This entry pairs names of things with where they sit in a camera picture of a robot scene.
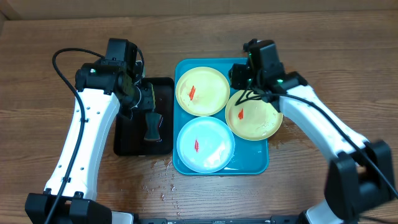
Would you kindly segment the dark green scrubbing sponge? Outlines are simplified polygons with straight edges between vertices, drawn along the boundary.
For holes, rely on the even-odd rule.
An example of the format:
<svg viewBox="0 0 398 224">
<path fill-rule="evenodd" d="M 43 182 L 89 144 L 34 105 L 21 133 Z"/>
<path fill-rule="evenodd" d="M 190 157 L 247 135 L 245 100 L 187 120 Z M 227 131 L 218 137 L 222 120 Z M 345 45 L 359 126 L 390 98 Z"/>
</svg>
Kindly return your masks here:
<svg viewBox="0 0 398 224">
<path fill-rule="evenodd" d="M 161 122 L 162 122 L 161 114 L 155 112 L 146 113 L 147 131 L 144 135 L 145 141 L 157 142 L 161 140 L 160 131 L 159 131 Z"/>
</svg>

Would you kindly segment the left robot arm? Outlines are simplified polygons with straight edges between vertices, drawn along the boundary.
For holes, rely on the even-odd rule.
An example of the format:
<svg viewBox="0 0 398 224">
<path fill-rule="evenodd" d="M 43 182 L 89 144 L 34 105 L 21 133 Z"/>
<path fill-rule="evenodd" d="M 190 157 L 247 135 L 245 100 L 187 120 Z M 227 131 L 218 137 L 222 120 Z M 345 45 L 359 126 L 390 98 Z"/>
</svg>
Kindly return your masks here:
<svg viewBox="0 0 398 224">
<path fill-rule="evenodd" d="M 62 154 L 42 194 L 30 193 L 25 212 L 32 223 L 135 223 L 134 214 L 96 202 L 98 171 L 110 127 L 120 114 L 143 113 L 146 141 L 160 140 L 151 83 L 143 85 L 144 57 L 126 39 L 109 39 L 105 55 L 85 63 L 67 83 L 75 110 Z"/>
</svg>

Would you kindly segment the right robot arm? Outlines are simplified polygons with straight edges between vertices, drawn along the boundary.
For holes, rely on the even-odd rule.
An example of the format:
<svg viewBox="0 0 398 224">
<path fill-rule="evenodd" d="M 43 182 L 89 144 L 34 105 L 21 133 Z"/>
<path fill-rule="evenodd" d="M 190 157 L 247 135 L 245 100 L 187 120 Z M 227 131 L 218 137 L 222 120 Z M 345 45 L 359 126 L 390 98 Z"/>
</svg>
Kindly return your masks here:
<svg viewBox="0 0 398 224">
<path fill-rule="evenodd" d="M 236 105 L 270 103 L 293 121 L 328 162 L 325 199 L 293 217 L 296 223 L 357 223 L 363 212 L 397 198 L 391 149 L 369 142 L 334 115 L 306 79 L 287 73 L 272 40 L 243 45 L 245 64 L 228 72 L 231 87 L 242 90 Z"/>
</svg>

